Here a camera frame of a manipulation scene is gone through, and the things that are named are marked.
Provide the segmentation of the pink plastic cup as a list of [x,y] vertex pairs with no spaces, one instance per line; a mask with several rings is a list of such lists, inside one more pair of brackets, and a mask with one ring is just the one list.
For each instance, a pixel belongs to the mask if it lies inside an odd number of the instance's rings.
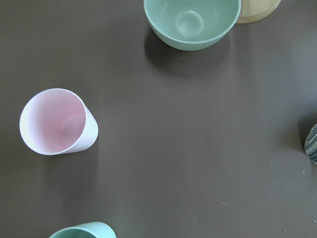
[[20,115],[19,130],[24,143],[42,155],[84,151],[99,134],[98,124],[83,100],[62,88],[32,97]]

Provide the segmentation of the green bowl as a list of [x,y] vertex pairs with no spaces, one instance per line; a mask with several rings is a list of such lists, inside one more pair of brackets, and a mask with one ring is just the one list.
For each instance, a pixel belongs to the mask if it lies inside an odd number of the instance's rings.
[[240,0],[145,0],[144,11],[155,34],[183,50],[205,49],[221,40],[236,23]]

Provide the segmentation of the green plastic cup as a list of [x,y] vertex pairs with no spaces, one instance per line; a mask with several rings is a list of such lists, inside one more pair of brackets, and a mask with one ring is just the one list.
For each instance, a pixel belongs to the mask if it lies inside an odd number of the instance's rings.
[[90,222],[61,229],[50,238],[116,238],[113,229],[102,222]]

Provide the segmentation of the wooden glass drying stand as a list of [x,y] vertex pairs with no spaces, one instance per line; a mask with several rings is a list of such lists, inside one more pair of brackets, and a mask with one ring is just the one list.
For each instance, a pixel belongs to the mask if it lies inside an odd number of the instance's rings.
[[257,22],[273,13],[281,0],[241,0],[241,9],[236,23]]

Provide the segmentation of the steel ice scoop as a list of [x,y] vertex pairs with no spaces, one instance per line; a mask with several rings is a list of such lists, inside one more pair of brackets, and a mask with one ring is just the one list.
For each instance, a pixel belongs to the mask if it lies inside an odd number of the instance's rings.
[[304,143],[304,150],[309,159],[317,164],[317,124],[315,124]]

